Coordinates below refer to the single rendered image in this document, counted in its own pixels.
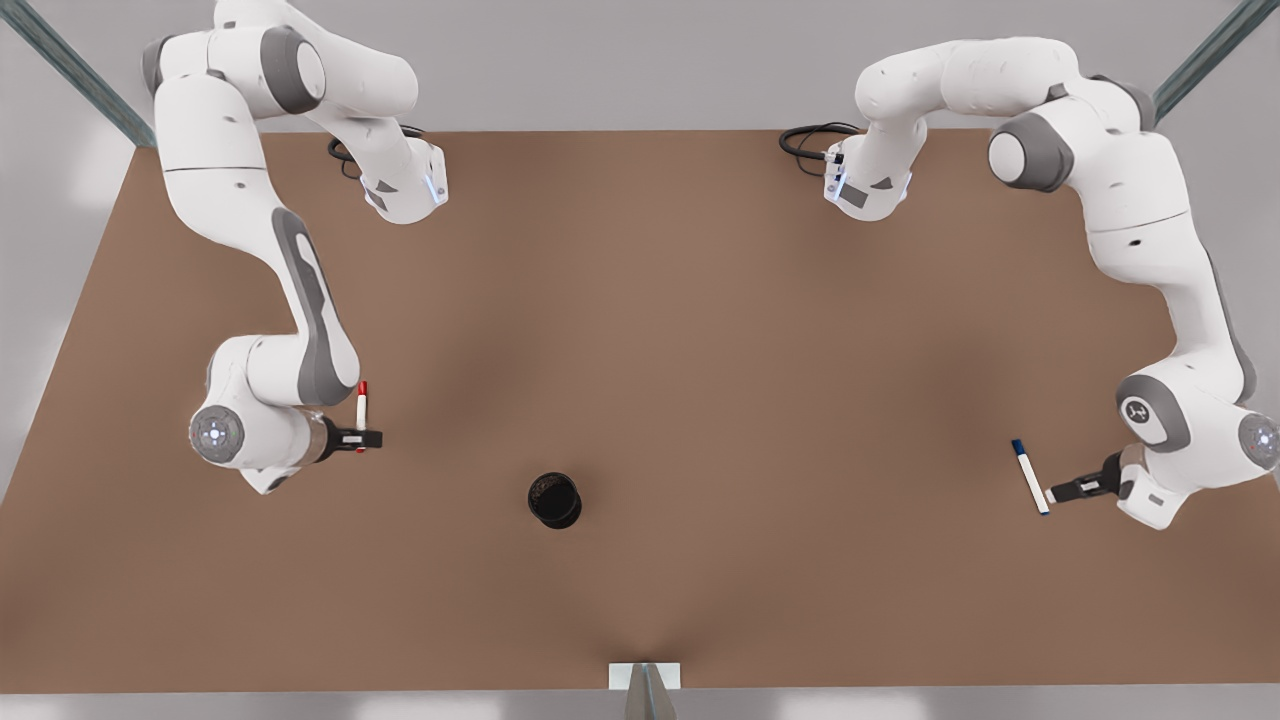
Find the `black cylindrical pen cup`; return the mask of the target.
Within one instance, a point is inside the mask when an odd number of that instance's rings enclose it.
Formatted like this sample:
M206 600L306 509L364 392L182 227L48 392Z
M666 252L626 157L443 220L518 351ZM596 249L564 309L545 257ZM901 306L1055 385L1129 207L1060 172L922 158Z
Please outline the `black cylindrical pen cup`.
M527 492L530 512L550 529L572 527L580 518L582 501L573 480L563 473L548 471L536 478Z

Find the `blue-capped white marker pen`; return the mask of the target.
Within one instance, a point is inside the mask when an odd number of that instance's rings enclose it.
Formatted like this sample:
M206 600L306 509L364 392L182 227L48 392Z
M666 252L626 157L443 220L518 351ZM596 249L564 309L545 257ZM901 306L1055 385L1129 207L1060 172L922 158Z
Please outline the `blue-capped white marker pen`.
M1025 450L1024 443L1021 442L1021 439L1015 438L1015 439L1011 441L1011 446L1012 446L1012 451L1015 452L1015 457L1016 457L1016 460L1019 462L1019 466L1021 469L1021 474L1023 474L1023 477L1024 477L1024 479L1027 482L1027 486L1028 486L1028 488L1030 491L1032 498L1034 500L1034 503L1036 503L1036 507L1037 507L1037 512L1041 516L1048 516L1050 515L1050 502L1048 502L1048 500L1047 500L1047 497L1044 495L1044 491L1042 489L1042 487L1039 484L1038 477L1036 474L1034 468L1032 466L1030 457L1029 457L1029 455L1028 455L1028 452Z

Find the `silver frame post with foot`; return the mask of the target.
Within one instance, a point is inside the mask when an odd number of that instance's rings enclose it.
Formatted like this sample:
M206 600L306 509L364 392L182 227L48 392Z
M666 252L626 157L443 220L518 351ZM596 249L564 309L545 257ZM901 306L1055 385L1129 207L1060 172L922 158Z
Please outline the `silver frame post with foot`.
M671 689L680 689L676 662L609 664L608 688L626 691L623 720L678 720Z

